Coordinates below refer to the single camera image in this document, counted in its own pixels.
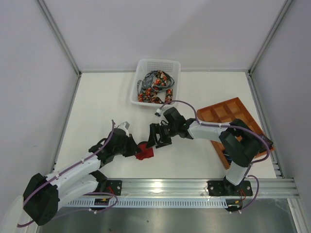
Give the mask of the red necktie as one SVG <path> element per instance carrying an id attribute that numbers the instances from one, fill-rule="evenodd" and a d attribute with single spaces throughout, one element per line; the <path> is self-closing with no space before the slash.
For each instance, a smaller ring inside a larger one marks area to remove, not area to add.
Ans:
<path id="1" fill-rule="evenodd" d="M 153 148 L 147 148 L 147 141 L 140 142 L 138 144 L 138 147 L 141 149 L 141 152 L 135 155 L 138 160 L 144 160 L 154 157 Z"/>

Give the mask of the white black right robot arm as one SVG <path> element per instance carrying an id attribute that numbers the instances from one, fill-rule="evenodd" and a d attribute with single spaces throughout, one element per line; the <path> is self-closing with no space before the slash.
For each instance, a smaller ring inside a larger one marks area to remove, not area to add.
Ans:
<path id="1" fill-rule="evenodd" d="M 165 123 L 150 124 L 146 148 L 170 145 L 174 136 L 219 142 L 231 159 L 229 171 L 224 178 L 224 184 L 229 187 L 239 186 L 262 147 L 269 148 L 263 138 L 240 119 L 228 124 L 185 119 L 174 107 L 167 109 L 162 115 Z"/>

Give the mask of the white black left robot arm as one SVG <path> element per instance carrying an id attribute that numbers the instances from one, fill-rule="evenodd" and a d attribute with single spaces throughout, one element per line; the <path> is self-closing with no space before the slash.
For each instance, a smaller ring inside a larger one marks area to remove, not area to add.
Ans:
<path id="1" fill-rule="evenodd" d="M 114 156 L 133 156 L 141 150 L 129 133 L 125 121 L 113 126 L 106 139 L 92 146 L 77 162 L 48 175 L 35 174 L 23 193 L 23 210 L 38 226 L 51 221 L 68 202 L 95 191 L 105 190 L 107 177 L 100 168 Z"/>

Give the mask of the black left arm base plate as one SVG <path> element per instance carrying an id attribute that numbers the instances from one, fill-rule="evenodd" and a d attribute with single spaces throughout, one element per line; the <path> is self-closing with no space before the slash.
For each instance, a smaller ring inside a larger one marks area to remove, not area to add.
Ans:
<path id="1" fill-rule="evenodd" d="M 122 181 L 121 180 L 106 180 L 103 182 L 99 182 L 96 192 L 107 192 L 112 193 L 116 196 L 121 195 L 122 190 Z"/>

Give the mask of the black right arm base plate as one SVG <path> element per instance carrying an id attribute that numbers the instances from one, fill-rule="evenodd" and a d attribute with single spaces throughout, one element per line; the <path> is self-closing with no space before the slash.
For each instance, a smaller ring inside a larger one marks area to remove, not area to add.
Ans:
<path id="1" fill-rule="evenodd" d="M 239 185 L 233 185 L 225 180 L 210 180 L 207 181 L 207 190 L 210 196 L 232 196 L 238 197 L 240 195 L 250 197 L 253 195 L 251 183 L 243 180 Z"/>

